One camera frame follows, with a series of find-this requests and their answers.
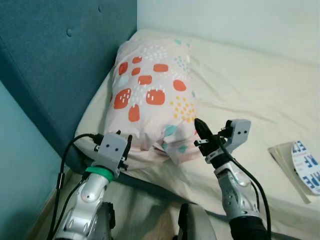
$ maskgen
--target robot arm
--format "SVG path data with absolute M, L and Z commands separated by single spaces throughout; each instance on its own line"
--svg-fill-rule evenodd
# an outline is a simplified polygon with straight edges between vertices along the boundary
M 96 227 L 98 220 L 101 222 L 101 219 L 98 219 L 98 211 L 104 204 L 103 198 L 108 184 L 119 176 L 120 168 L 128 167 L 125 161 L 131 141 L 131 135 L 126 140 L 120 136 L 120 131 L 116 134 L 107 133 L 101 144 L 94 148 L 98 158 L 87 168 L 88 179 L 76 190 L 75 203 L 59 226 L 56 240 L 97 239 Z M 112 214 L 114 212 L 112 204 L 109 204 L 105 211 Z M 109 221 L 114 222 L 114 214 L 111 218 Z M 109 223 L 105 224 L 101 239 L 111 240 L 110 229 L 114 227 L 114 223 Z
M 251 179 L 235 164 L 237 162 L 230 154 L 247 140 L 250 121 L 228 120 L 225 128 L 216 135 L 202 120 L 197 118 L 194 124 L 201 138 L 194 145 L 199 147 L 205 161 L 215 168 L 214 174 L 222 191 L 222 205 L 233 239 L 269 240 Z

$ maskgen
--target white bed sheet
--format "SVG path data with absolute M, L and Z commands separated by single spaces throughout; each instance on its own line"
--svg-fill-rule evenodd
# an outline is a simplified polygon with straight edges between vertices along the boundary
M 133 38 L 168 36 L 172 34 L 145 29 Z M 233 156 L 263 186 L 270 205 L 272 231 L 303 240 L 319 239 L 320 201 L 315 197 L 314 202 L 304 204 L 268 153 L 269 147 L 301 140 L 320 159 L 318 66 L 197 38 L 175 37 L 192 45 L 197 116 L 213 133 L 228 119 L 251 120 L 248 141 Z M 75 135 L 103 133 L 108 80 L 109 76 L 92 99 Z M 76 145 L 87 156 L 93 156 L 88 140 L 80 139 Z M 168 160 L 126 174 L 168 189 L 208 211 L 225 214 L 213 168 L 202 157 L 179 166 Z

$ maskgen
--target headboard button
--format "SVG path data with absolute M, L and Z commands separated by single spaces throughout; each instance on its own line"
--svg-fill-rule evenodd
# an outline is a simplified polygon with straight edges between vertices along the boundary
M 68 35 L 68 37 L 71 37 L 72 36 L 72 30 L 70 28 L 68 28 L 66 30 L 66 34 Z

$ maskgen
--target black cable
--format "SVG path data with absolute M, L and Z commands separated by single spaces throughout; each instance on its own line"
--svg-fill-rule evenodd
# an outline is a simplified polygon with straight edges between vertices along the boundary
M 261 193 L 261 197 L 262 197 L 264 207 L 265 207 L 267 235 L 271 239 L 271 216 L 270 216 L 270 209 L 269 209 L 268 200 L 267 200 L 266 194 L 264 192 L 264 189 L 262 188 L 259 181 L 250 172 L 248 172 L 239 162 L 237 162 L 237 160 L 235 160 L 230 155 L 230 153 L 227 151 L 227 149 L 223 145 L 223 143 L 221 141 L 221 136 L 219 133 L 218 133 L 218 144 L 219 144 L 220 148 L 222 149 L 223 153 L 230 159 L 230 161 L 232 161 L 239 169 L 241 169 L 257 185 L 257 187 Z
M 255 197 L 256 197 L 256 207 L 258 208 L 259 212 L 260 212 L 260 200 L 259 200 L 259 193 L 258 193 L 258 190 L 257 190 L 257 187 L 256 185 L 251 182 L 251 185 L 254 189 L 254 192 L 255 192 Z
M 90 137 L 92 139 L 95 139 L 97 135 L 92 134 L 92 133 L 80 134 L 80 135 L 76 136 L 74 139 L 72 139 L 72 141 L 69 142 L 69 144 L 66 146 L 66 148 L 64 150 L 64 153 L 63 153 L 63 156 L 62 156 L 62 159 L 61 159 L 60 172 L 59 172 L 57 183 L 56 183 L 56 194 L 55 194 L 55 201 L 54 201 L 54 207 L 53 207 L 53 214 L 52 214 L 52 220 L 51 220 L 51 224 L 50 224 L 49 233 L 48 233 L 48 236 L 46 238 L 47 240 L 51 240 L 53 238 L 53 234 L 52 233 L 54 231 L 56 218 L 57 218 L 57 211 L 58 211 L 59 198 L 60 198 L 60 189 L 63 186 L 64 178 L 65 178 L 65 163 L 66 163 L 67 153 L 68 153 L 70 147 L 78 139 L 81 139 L 83 137 Z
M 81 181 L 78 182 L 78 184 L 71 190 L 71 192 L 69 193 L 68 197 L 66 198 L 65 202 L 64 202 L 64 205 L 63 205 L 63 208 L 62 208 L 62 212 L 60 213 L 60 217 L 58 219 L 58 221 L 56 222 L 56 225 L 55 225 L 55 228 L 52 232 L 52 236 L 54 236 L 59 228 L 59 225 L 62 221 L 62 218 L 65 214 L 65 211 L 66 211 L 66 208 L 67 208 L 67 205 L 68 205 L 68 202 L 72 196 L 72 194 L 74 194 L 74 192 L 81 186 L 81 184 L 84 182 L 84 179 L 81 179 Z

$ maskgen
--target pillow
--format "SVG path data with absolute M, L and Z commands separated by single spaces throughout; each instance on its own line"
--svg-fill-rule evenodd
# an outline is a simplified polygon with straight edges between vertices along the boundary
M 133 135 L 130 157 L 176 164 L 191 160 L 196 117 L 189 85 L 187 43 L 170 38 L 130 40 L 120 46 L 112 76 L 106 132 Z

